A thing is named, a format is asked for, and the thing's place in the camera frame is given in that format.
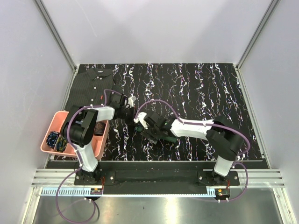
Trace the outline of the green cloth napkin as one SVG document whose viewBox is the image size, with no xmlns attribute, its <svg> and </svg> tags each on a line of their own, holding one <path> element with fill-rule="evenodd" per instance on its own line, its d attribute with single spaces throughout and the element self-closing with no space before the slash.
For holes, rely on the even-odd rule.
<svg viewBox="0 0 299 224">
<path fill-rule="evenodd" d="M 136 126 L 135 130 L 153 144 L 157 144 L 159 140 L 166 140 L 172 143 L 177 141 L 177 138 L 169 135 L 167 131 L 156 130 L 152 127 L 146 129 L 143 126 Z"/>
</svg>

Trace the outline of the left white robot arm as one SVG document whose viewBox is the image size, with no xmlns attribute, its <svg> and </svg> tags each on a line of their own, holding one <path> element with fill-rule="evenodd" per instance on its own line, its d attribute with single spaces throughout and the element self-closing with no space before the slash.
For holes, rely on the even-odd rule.
<svg viewBox="0 0 299 224">
<path fill-rule="evenodd" d="M 78 106 L 73 105 L 61 127 L 60 134 L 73 147 L 81 170 L 85 171 L 85 180 L 97 184 L 101 173 L 96 170 L 98 160 L 92 149 L 92 138 L 96 123 L 123 119 L 134 122 L 136 97 L 127 97 L 123 94 L 112 94 L 103 105 Z"/>
</svg>

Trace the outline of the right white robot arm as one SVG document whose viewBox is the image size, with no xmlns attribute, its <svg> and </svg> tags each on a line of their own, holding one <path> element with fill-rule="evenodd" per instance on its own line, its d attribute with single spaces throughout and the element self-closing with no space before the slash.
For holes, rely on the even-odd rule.
<svg viewBox="0 0 299 224">
<path fill-rule="evenodd" d="M 217 153 L 212 179 L 218 185 L 228 181 L 228 173 L 244 143 L 242 133 L 234 129 L 225 118 L 203 121 L 175 117 L 166 119 L 156 112 L 139 112 L 134 122 L 137 124 L 137 131 L 154 144 L 159 140 L 176 142 L 180 137 L 208 141 Z"/>
</svg>

